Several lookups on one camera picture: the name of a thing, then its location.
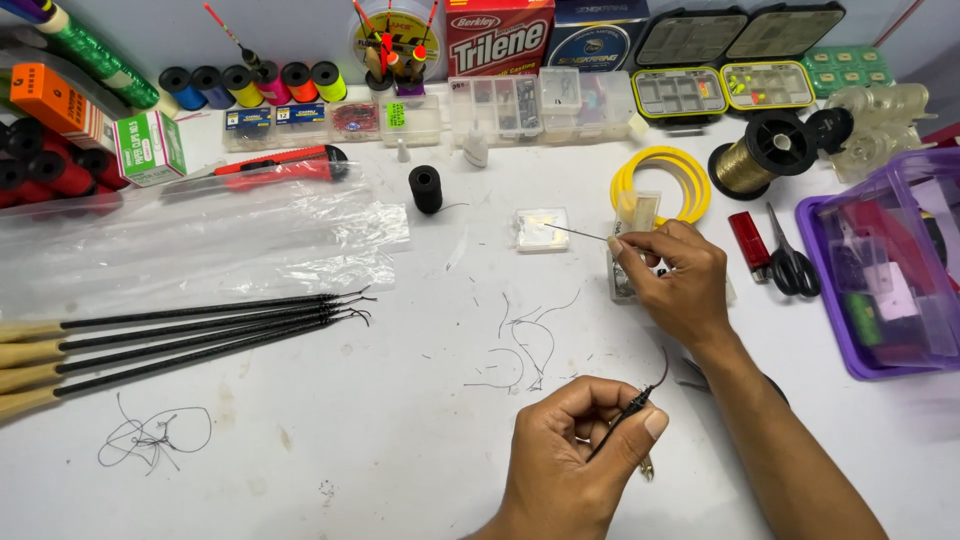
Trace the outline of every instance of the white table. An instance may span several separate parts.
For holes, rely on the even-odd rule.
[[[221,156],[221,117],[214,111],[180,124],[192,167]],[[682,148],[706,165],[744,126],[724,118],[703,136],[651,130],[643,140]],[[380,143],[341,148],[363,164],[383,201],[410,204],[414,250],[396,256],[396,290],[369,306],[372,326],[352,320],[121,387],[124,408],[140,420],[173,407],[209,410],[216,422],[209,444],[175,454],[179,471],[167,459],[146,478],[142,461],[98,464],[105,437],[123,421],[115,391],[0,427],[5,538],[459,538],[499,504],[521,407],[574,375],[652,382],[660,344],[682,372],[680,347],[641,308],[609,300],[605,244],[574,237],[556,255],[510,248],[508,223],[518,208],[566,207],[573,227],[606,235],[610,178],[639,145],[494,149],[484,170],[448,146],[414,148],[410,163],[397,163],[396,151]],[[419,214],[406,179],[422,163],[440,171],[445,204],[469,206]],[[662,209],[679,208],[680,191],[665,174],[643,172],[637,183],[664,191]],[[731,319],[756,363],[891,537],[953,537],[960,375],[852,379],[822,301],[785,299],[771,284],[755,285],[727,223],[750,210],[772,249],[763,209],[770,201],[787,237],[804,249],[793,208],[842,188],[818,162],[751,203],[714,191],[697,227],[730,256],[738,296]],[[542,392],[525,391],[535,377],[529,363],[511,392],[464,386],[516,379],[513,355],[488,353],[515,345],[507,327],[497,339],[504,294],[513,318],[563,306],[578,290],[572,307],[540,320],[556,336]],[[538,358],[546,354],[542,333],[517,327],[517,336]],[[770,538],[713,399],[672,380],[654,396],[671,416],[652,452],[656,479],[630,483],[610,538]]]

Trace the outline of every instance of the clear plastic bag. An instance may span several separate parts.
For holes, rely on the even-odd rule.
[[[394,282],[403,205],[356,163],[300,161],[0,212],[0,313],[102,316]]]

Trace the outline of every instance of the needle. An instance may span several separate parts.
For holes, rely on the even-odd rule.
[[[582,234],[583,236],[589,236],[590,238],[596,238],[597,240],[603,240],[604,242],[607,241],[607,238],[601,238],[600,236],[594,236],[593,234],[581,233],[580,231],[574,231],[572,229],[564,229],[563,227],[557,227],[556,225],[550,225],[549,223],[544,223],[543,225],[546,225],[547,227],[553,227],[554,229],[560,229],[561,231],[567,231],[568,233]],[[642,253],[643,255],[652,255],[654,257],[659,257],[659,255],[655,253],[641,250],[640,248],[637,248],[637,247],[635,247],[634,250]]]

